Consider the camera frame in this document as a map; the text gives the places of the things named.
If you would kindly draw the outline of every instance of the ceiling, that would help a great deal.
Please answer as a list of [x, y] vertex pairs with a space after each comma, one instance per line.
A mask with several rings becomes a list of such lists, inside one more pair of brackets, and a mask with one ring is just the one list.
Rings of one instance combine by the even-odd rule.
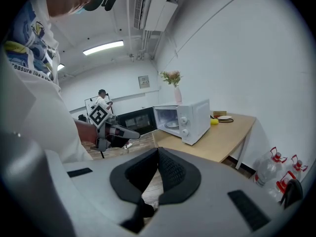
[[[58, 50], [61, 63], [65, 65], [58, 72], [60, 81], [76, 76], [89, 69], [105, 64], [131, 59], [141, 49], [143, 30], [133, 28], [134, 2], [129, 0], [131, 22], [131, 46], [129, 44], [126, 0], [117, 0], [110, 11], [99, 7], [95, 11], [83, 11], [58, 19], [52, 19], [51, 29], [54, 38], [59, 42]], [[149, 42], [149, 53], [153, 52], [160, 32], [152, 32]], [[124, 46], [85, 56], [86, 49], [123, 40]]]

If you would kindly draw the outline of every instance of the blue face mask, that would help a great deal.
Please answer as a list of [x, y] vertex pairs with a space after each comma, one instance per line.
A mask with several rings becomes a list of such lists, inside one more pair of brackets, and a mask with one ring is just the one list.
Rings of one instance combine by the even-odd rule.
[[81, 8], [80, 10], [76, 11], [75, 14], [80, 14], [84, 11], [84, 8]]

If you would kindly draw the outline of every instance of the pink vase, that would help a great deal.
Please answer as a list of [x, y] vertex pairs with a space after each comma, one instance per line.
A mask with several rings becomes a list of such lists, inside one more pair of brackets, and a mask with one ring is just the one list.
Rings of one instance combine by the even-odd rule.
[[176, 99], [177, 104], [182, 104], [182, 96], [179, 87], [174, 88], [174, 97]]

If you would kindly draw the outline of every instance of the table leg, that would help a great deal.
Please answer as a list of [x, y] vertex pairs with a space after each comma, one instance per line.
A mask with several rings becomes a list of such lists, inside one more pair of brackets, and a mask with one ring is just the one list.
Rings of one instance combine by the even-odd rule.
[[242, 149], [241, 149], [241, 153], [240, 153], [240, 156], [238, 158], [238, 162], [237, 162], [237, 165], [236, 165], [236, 169], [239, 169], [241, 163], [242, 163], [242, 160], [243, 160], [243, 157], [246, 153], [246, 149], [248, 147], [248, 142], [249, 142], [249, 138], [250, 138], [250, 132], [251, 130], [247, 133], [246, 137], [245, 137], [245, 141], [243, 143], [243, 146], [242, 146]]

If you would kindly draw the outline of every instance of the white plate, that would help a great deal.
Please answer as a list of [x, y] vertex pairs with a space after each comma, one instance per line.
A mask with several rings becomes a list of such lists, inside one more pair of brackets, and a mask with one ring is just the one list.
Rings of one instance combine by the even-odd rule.
[[224, 119], [231, 119], [231, 118], [232, 118], [232, 116], [220, 116], [217, 119], [224, 120]]
[[169, 121], [166, 123], [166, 126], [169, 128], [177, 128], [179, 127], [179, 122], [177, 120]]

